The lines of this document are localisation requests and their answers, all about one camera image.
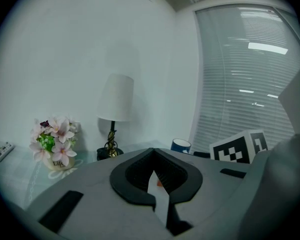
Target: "mug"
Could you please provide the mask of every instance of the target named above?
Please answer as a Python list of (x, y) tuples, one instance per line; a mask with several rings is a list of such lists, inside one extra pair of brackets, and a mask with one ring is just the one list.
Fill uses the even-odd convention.
[(171, 150), (180, 153), (189, 154), (190, 148), (191, 148), (191, 143), (180, 138), (175, 138), (171, 144)]

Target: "black slot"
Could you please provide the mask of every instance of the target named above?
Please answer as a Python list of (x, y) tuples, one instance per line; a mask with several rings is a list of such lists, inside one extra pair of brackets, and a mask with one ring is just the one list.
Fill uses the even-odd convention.
[(58, 233), (71, 212), (84, 194), (68, 191), (59, 201), (39, 220), (39, 223), (52, 232)]
[(220, 171), (220, 173), (230, 175), (230, 176), (233, 176), (233, 177), (237, 177), (237, 178), (240, 178), (240, 179), (243, 179), (247, 174), (246, 172), (243, 172), (243, 171), (231, 170), (231, 169), (222, 169)]

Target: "window blinds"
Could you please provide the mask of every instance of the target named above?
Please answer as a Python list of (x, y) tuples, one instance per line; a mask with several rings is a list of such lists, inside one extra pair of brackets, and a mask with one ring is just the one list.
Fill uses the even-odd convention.
[(203, 85), (191, 151), (209, 152), (209, 144), (248, 129), (264, 130), (270, 148), (290, 138), (278, 100), (300, 69), (300, 43), (289, 26), (270, 7), (215, 7), (196, 16)]

